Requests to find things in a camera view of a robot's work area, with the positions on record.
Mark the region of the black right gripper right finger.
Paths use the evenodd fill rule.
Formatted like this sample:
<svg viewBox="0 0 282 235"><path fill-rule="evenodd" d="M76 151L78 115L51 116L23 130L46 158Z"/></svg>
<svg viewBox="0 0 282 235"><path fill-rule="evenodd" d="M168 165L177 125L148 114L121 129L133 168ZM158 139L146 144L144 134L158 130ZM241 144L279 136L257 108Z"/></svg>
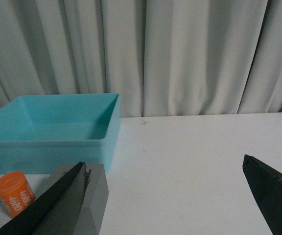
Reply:
<svg viewBox="0 0 282 235"><path fill-rule="evenodd" d="M249 155L244 156L242 169L272 234L282 235L282 173Z"/></svg>

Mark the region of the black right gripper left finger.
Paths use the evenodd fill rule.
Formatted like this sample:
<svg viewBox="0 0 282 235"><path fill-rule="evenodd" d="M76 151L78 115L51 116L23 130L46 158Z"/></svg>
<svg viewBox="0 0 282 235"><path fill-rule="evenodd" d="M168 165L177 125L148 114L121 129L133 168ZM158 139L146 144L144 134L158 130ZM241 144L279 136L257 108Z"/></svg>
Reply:
<svg viewBox="0 0 282 235"><path fill-rule="evenodd" d="M72 235L90 174L79 162L27 209L0 228L0 235Z"/></svg>

